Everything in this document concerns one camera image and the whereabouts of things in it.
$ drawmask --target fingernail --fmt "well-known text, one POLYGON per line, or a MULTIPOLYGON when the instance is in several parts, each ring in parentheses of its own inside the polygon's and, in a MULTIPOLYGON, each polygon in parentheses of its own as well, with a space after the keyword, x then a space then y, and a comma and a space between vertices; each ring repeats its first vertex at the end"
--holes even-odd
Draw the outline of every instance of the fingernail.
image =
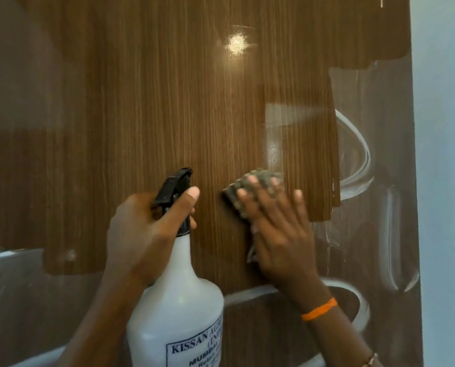
POLYGON ((200 189, 198 187, 190 187, 187 189, 187 194, 193 197, 193 199, 196 201, 199 199, 200 196, 200 189))

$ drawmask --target forearm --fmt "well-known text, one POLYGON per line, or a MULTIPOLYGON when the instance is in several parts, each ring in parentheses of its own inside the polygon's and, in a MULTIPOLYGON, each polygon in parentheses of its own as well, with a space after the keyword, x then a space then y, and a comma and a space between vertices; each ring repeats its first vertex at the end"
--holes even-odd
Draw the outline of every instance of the forearm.
POLYGON ((144 285, 132 276, 115 285, 102 284, 57 366, 114 365, 127 322, 143 291, 144 285))
MULTIPOLYGON (((333 296, 318 278, 311 278, 299 292, 295 302, 302 314, 327 303, 333 296)), ((331 367, 361 367, 372 357, 373 351, 353 327, 348 317, 335 306, 327 313, 307 322, 326 364, 331 367)), ((374 367, 382 367, 375 361, 374 367)))

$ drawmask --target white plastic bottle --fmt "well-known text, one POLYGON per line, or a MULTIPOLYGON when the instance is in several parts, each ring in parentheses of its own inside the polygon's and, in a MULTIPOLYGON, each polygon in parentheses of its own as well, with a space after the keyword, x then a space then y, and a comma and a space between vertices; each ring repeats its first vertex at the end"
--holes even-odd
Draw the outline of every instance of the white plastic bottle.
MULTIPOLYGON (((163 212, 190 187, 191 173, 181 169, 163 184, 155 201, 163 212)), ((223 310, 222 292, 192 268, 188 218, 165 271, 144 292, 127 325, 134 367, 217 367, 223 310)))

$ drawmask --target bottle label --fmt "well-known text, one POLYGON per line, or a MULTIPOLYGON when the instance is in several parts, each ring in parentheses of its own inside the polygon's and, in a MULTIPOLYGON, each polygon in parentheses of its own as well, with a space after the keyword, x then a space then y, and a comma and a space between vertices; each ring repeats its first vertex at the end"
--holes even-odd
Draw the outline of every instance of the bottle label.
POLYGON ((166 345, 166 367, 216 367, 223 342, 223 315, 189 339, 166 345))

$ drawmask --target orange thread bracelet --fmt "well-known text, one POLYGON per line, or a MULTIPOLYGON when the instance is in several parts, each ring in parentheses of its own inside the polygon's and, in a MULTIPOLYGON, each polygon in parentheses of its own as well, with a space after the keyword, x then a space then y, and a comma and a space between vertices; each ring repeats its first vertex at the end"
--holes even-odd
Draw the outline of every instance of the orange thread bracelet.
POLYGON ((303 314, 302 315, 302 320, 305 321, 305 322, 312 321, 313 319, 323 315, 329 309, 331 309, 331 308, 333 308, 334 306, 337 306, 337 305, 338 305, 338 303, 336 302, 336 299, 333 297, 326 304, 320 306, 319 308, 316 308, 316 309, 312 310, 309 313, 303 314))

